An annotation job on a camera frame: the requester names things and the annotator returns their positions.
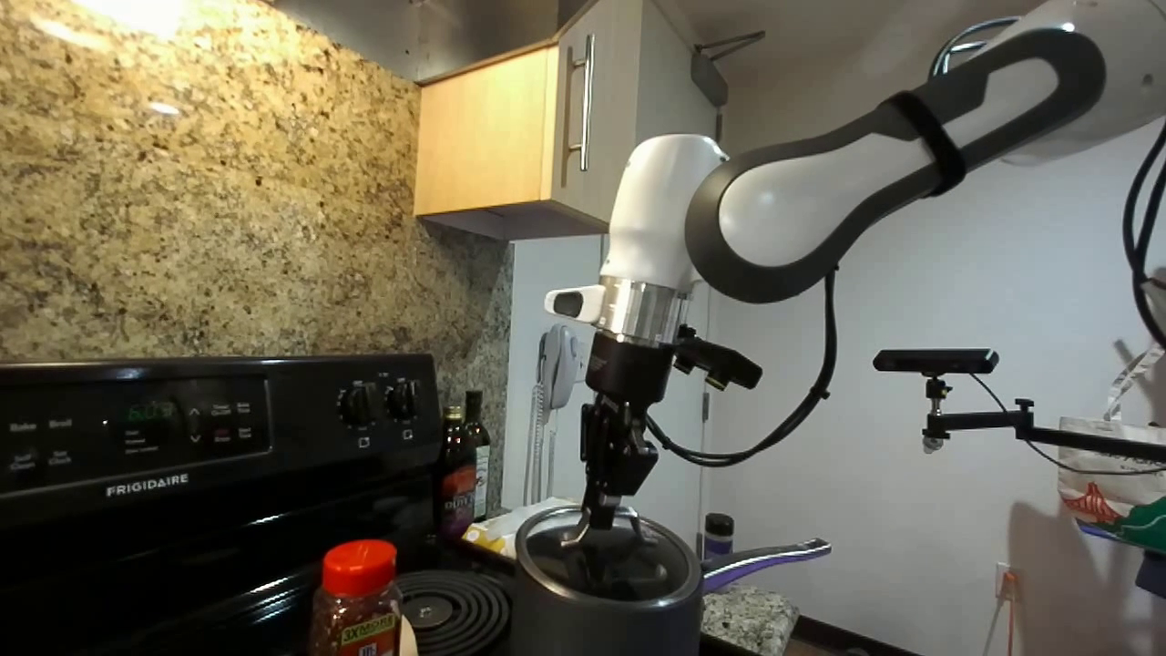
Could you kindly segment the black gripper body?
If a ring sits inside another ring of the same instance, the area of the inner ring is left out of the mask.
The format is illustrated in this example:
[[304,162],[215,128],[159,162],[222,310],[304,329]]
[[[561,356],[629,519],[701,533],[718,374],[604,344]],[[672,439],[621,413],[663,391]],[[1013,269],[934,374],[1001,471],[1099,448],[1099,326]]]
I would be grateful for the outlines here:
[[633,497],[657,465],[644,442],[650,407],[663,397],[672,351],[617,344],[594,335],[587,388],[594,400],[584,407],[587,497]]

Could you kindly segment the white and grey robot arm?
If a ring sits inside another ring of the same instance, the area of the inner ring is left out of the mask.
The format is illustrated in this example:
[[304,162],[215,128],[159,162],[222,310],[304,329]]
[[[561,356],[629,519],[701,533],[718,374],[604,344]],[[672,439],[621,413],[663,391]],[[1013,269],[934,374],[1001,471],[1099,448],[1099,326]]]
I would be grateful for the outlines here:
[[875,222],[983,165],[1061,162],[1158,119],[1161,55],[1166,0],[1042,0],[972,60],[835,130],[742,152],[707,135],[633,146],[604,266],[547,294],[553,313],[594,333],[580,529],[611,526],[657,465],[663,442],[650,407],[672,372],[759,380],[752,360],[682,326],[695,284],[741,304],[820,289]]

